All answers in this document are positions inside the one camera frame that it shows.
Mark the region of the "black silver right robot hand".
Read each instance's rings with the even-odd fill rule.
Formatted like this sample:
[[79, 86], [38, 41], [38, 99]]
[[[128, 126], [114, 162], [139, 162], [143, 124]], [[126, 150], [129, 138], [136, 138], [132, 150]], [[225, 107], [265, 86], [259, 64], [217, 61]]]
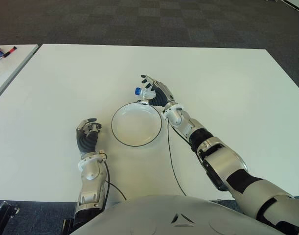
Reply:
[[139, 104], [151, 105], [151, 106], [161, 106], [165, 109], [177, 104], [173, 94], [169, 88], [162, 82], [151, 78], [148, 75], [141, 75], [142, 83], [146, 84], [145, 89], [149, 90], [151, 93], [155, 93], [152, 99], [143, 98], [137, 101]]

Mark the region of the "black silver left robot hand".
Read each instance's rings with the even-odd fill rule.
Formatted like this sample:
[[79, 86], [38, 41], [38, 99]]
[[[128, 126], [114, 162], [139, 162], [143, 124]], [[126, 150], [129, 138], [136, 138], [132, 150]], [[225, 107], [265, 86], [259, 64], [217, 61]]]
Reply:
[[101, 128], [96, 118], [85, 119], [76, 128], [76, 142], [82, 158], [87, 153], [95, 152]]

